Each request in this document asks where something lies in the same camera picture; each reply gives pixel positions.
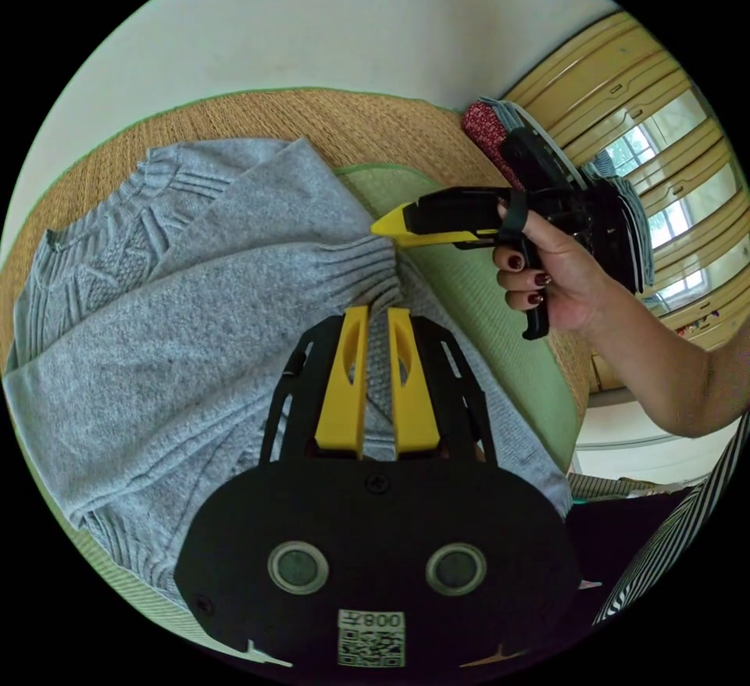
white wall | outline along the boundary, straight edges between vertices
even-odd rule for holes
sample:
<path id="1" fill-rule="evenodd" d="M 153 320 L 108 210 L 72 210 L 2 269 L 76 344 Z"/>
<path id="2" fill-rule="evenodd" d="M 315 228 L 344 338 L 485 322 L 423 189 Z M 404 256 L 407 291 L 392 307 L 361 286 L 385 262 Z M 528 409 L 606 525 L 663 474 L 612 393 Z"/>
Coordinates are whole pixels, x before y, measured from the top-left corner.
<path id="1" fill-rule="evenodd" d="M 612 479 L 691 481 L 713 469 L 738 422 L 690 439 L 665 434 L 637 402 L 589 409 L 577 442 L 576 469 Z"/>
<path id="2" fill-rule="evenodd" d="M 328 86 L 463 108 L 513 86 L 610 0 L 151 0 L 70 81 L 20 173 L 0 263 L 50 183 L 153 113 L 249 88 Z"/>

woven mat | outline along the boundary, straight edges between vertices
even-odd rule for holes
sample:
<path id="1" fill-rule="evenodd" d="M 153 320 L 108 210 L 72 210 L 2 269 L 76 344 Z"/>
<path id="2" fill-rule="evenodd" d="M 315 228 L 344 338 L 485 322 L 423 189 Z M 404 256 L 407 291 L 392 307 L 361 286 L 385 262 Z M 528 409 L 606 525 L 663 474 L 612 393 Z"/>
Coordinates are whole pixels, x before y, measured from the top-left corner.
<path id="1" fill-rule="evenodd" d="M 24 224 L 0 272 L 0 355 L 13 340 L 13 303 L 46 228 L 59 230 L 107 198 L 149 147 L 235 137 L 306 137 L 332 168 L 396 163 L 444 186 L 507 182 L 461 131 L 460 115 L 420 100 L 327 89 L 245 92 L 191 103 L 136 123 L 69 168 Z M 590 351 L 571 334 L 548 343 L 576 401 L 588 402 Z"/>

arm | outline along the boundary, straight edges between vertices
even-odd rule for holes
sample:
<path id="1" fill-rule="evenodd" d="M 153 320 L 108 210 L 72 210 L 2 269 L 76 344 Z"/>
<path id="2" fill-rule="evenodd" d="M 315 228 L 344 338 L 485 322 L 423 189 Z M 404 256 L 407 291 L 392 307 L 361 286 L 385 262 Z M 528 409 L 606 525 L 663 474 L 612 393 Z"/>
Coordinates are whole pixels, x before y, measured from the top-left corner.
<path id="1" fill-rule="evenodd" d="M 750 409 L 750 316 L 708 352 L 667 329 L 612 280 L 580 331 L 664 431 L 704 436 Z"/>

wooden cabinet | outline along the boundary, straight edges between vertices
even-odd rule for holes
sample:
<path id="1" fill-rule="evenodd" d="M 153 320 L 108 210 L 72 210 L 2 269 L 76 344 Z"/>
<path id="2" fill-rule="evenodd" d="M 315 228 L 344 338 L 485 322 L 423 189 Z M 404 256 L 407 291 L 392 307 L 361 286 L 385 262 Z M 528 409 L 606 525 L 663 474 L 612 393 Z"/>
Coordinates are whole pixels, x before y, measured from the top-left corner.
<path id="1" fill-rule="evenodd" d="M 686 339 L 706 349 L 723 344 L 750 309 L 750 192 L 675 58 L 621 12 L 565 43 L 503 97 L 525 108 L 576 166 L 605 148 L 615 158 L 618 140 L 630 142 L 637 127 L 650 159 L 633 149 L 615 165 L 659 235 L 655 282 L 642 298 Z M 682 221 L 679 230 L 670 216 Z M 596 353 L 589 384 L 591 392 L 622 386 Z"/>

red fabric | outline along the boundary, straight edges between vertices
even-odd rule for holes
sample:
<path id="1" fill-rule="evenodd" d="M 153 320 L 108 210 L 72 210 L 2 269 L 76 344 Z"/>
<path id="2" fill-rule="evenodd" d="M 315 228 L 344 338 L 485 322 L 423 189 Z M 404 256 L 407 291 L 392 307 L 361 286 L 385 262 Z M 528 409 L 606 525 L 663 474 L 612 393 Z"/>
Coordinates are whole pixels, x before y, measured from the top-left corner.
<path id="1" fill-rule="evenodd" d="M 514 188 L 523 191 L 523 185 L 516 178 L 516 174 L 500 156 L 500 145 L 505 141 L 508 132 L 495 115 L 495 111 L 486 102 L 473 102 L 463 114 L 461 128 L 492 161 L 505 180 Z"/>

